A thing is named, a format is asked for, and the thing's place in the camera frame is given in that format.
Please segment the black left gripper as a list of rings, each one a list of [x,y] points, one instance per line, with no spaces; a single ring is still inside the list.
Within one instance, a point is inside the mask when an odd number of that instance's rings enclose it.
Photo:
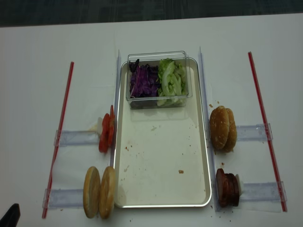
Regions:
[[[0,227],[16,227],[20,218],[20,207],[14,203],[0,220]]]

